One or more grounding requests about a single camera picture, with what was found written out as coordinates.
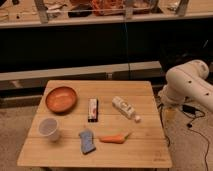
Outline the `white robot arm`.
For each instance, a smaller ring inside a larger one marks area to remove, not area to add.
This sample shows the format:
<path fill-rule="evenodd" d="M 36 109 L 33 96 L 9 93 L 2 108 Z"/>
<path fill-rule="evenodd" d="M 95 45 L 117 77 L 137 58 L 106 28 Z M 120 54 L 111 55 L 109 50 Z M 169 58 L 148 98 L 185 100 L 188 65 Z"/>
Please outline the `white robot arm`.
<path fill-rule="evenodd" d="M 202 60 L 170 68 L 166 73 L 167 84 L 161 91 L 161 102 L 174 107 L 182 105 L 189 97 L 213 112 L 213 85 L 206 81 L 208 75 L 209 67 Z"/>

